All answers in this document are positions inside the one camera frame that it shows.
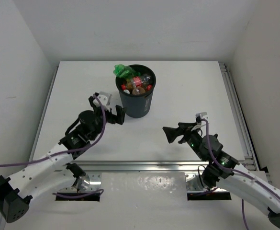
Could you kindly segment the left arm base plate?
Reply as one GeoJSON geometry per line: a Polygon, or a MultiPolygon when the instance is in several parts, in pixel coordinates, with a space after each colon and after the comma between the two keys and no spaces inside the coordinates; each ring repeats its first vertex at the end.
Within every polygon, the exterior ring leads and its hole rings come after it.
{"type": "Polygon", "coordinates": [[[89,173],[85,177],[80,177],[71,187],[57,192],[56,201],[99,202],[102,193],[101,174],[89,173]]]}

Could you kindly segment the clear bottle red label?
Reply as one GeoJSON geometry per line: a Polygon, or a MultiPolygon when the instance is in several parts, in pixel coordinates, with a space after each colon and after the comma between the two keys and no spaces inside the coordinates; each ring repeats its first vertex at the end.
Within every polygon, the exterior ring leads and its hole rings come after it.
{"type": "Polygon", "coordinates": [[[135,76],[127,80],[126,88],[131,90],[137,87],[146,88],[148,85],[153,83],[153,79],[151,76],[145,74],[142,76],[135,76]]]}
{"type": "Polygon", "coordinates": [[[151,89],[153,89],[153,85],[148,85],[148,86],[146,87],[146,91],[150,91],[151,89]]]}

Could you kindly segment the orange bottle barcode label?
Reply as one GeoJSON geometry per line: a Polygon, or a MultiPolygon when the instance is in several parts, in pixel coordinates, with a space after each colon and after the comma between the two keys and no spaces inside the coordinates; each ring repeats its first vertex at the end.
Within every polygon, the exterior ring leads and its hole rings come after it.
{"type": "Polygon", "coordinates": [[[132,90],[132,95],[141,95],[146,93],[145,89],[142,87],[136,87],[132,90]]]}

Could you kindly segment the green plastic bottle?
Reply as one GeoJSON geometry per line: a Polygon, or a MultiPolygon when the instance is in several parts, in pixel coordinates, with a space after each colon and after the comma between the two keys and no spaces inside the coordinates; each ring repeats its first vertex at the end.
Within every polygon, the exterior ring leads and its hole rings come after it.
{"type": "Polygon", "coordinates": [[[115,65],[113,74],[121,79],[129,79],[141,75],[138,71],[134,70],[132,67],[125,66],[123,64],[115,65]]]}

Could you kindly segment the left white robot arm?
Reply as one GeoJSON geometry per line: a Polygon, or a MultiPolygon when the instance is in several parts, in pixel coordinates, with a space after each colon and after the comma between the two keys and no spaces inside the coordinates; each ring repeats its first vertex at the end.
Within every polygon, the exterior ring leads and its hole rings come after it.
{"type": "Polygon", "coordinates": [[[81,112],[45,156],[26,162],[25,168],[8,177],[0,175],[0,213],[7,223],[23,217],[43,195],[69,187],[85,192],[90,187],[90,177],[74,161],[100,141],[107,123],[124,123],[126,108],[117,105],[113,114],[110,101],[110,94],[93,94],[92,110],[81,112]]]}

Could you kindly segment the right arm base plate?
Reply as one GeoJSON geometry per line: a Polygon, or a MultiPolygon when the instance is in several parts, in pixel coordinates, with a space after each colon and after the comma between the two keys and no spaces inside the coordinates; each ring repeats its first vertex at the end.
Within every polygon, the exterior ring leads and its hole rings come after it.
{"type": "Polygon", "coordinates": [[[207,188],[200,182],[198,172],[186,172],[186,190],[188,201],[222,201],[231,200],[231,194],[220,188],[207,188]]]}

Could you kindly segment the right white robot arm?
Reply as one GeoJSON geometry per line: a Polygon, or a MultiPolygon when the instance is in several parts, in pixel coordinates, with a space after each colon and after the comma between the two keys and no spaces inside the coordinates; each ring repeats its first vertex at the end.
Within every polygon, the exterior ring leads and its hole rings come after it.
{"type": "Polygon", "coordinates": [[[179,144],[187,143],[202,161],[208,162],[194,186],[200,189],[220,188],[233,193],[267,215],[280,229],[280,189],[256,177],[234,157],[222,150],[218,135],[198,134],[201,123],[179,123],[177,128],[162,129],[168,143],[181,137],[179,144]]]}

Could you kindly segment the orange bottle brown cap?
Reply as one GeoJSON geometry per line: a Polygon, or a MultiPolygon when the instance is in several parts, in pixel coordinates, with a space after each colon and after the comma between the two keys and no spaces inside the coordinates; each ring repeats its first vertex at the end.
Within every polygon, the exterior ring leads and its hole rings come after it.
{"type": "Polygon", "coordinates": [[[125,90],[132,91],[133,88],[134,88],[134,85],[133,85],[133,83],[132,83],[130,80],[129,80],[129,81],[126,81],[126,83],[124,83],[124,84],[121,85],[121,89],[122,89],[123,91],[125,91],[125,90]]]}

